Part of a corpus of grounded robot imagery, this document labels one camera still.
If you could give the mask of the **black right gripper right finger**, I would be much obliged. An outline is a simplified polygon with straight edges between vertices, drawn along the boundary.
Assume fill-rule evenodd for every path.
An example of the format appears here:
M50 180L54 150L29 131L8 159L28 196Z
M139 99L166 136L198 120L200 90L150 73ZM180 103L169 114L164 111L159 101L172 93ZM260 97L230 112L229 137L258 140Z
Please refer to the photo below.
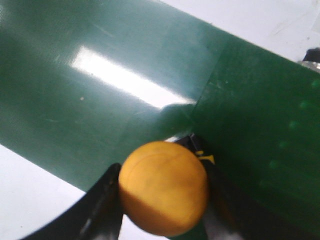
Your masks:
M230 182L212 162L203 162L209 204L203 216L210 240L317 240L318 236L269 211Z

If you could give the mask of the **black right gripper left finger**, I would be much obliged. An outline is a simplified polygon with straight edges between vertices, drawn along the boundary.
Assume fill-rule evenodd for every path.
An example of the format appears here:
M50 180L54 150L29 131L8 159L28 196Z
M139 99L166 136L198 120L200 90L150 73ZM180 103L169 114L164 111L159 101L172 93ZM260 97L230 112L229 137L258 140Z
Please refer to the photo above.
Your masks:
M121 165L112 164L68 210L24 240L117 240L123 209L119 198Z

